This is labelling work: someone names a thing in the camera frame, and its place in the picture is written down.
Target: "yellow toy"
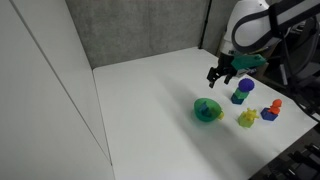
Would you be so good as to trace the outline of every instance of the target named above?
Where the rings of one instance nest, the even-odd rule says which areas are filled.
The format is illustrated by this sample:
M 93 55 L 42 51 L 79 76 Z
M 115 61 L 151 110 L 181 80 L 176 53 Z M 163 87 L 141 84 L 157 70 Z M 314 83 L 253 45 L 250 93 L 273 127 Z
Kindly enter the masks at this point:
M 242 127 L 250 128 L 254 123 L 254 119 L 256 118 L 259 118 L 259 116 L 257 116 L 257 110 L 251 110 L 250 108 L 248 108 L 247 111 L 243 111 L 238 118 L 239 125 Z

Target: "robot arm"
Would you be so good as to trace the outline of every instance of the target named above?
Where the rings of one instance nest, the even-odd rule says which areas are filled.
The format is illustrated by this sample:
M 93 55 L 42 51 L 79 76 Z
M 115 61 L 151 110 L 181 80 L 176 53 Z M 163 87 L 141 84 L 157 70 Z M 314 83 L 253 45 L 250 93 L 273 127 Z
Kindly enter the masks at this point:
M 283 0 L 271 6 L 265 0 L 239 1 L 228 22 L 218 67 L 209 71 L 210 87 L 223 75 L 227 75 L 228 84 L 239 73 L 231 65 L 235 54 L 256 52 L 278 43 L 291 26 L 319 12 L 320 0 Z

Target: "plastic toy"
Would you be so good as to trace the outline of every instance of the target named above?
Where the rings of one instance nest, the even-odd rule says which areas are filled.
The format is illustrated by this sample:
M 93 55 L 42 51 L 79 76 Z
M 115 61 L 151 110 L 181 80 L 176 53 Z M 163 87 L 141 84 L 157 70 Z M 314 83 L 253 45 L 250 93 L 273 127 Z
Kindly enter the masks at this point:
M 194 102 L 194 112 L 197 118 L 204 122 L 222 119 L 224 113 L 220 105 L 212 99 L 200 98 Z
M 278 114 L 280 113 L 281 105 L 282 105 L 282 101 L 280 99 L 274 100 L 270 108 L 264 108 L 261 111 L 260 114 L 262 116 L 262 119 L 268 120 L 268 121 L 274 121 L 278 117 Z
M 259 118 L 257 116 L 257 110 L 251 110 L 250 108 L 247 109 L 247 111 L 243 111 L 238 118 L 239 125 L 242 127 L 250 128 L 252 124 L 254 123 L 254 119 Z
M 244 78 L 242 79 L 236 91 L 232 94 L 231 102 L 233 104 L 241 105 L 245 98 L 248 97 L 249 92 L 254 88 L 254 82 L 251 79 Z

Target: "purple block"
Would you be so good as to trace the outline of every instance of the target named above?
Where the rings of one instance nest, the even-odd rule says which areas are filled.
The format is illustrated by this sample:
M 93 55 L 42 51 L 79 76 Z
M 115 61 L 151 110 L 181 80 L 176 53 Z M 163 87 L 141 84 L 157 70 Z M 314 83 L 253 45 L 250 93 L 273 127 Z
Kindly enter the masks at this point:
M 261 116 L 262 116 L 262 119 L 264 120 L 267 120 L 267 121 L 274 121 L 278 115 L 277 114 L 272 114 L 271 112 L 268 112 L 269 108 L 264 108 L 262 111 L 261 111 Z
M 254 82 L 251 79 L 244 78 L 239 82 L 238 86 L 240 91 L 249 92 L 254 88 Z
M 237 96 L 233 93 L 232 97 L 231 97 L 231 101 L 233 104 L 242 104 L 244 99 L 238 99 Z

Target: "blue block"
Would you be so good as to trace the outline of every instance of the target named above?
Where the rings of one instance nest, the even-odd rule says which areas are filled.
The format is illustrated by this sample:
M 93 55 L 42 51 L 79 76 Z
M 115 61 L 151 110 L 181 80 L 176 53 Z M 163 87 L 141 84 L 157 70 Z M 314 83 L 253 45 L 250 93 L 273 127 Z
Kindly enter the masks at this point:
M 264 120 L 267 120 L 267 121 L 274 121 L 278 115 L 277 114 L 272 114 L 271 112 L 268 112 L 269 108 L 264 108 L 262 111 L 261 111 L 261 116 L 262 116 L 262 119 Z
M 234 93 L 231 97 L 231 101 L 233 104 L 242 104 L 244 99 L 239 99 Z

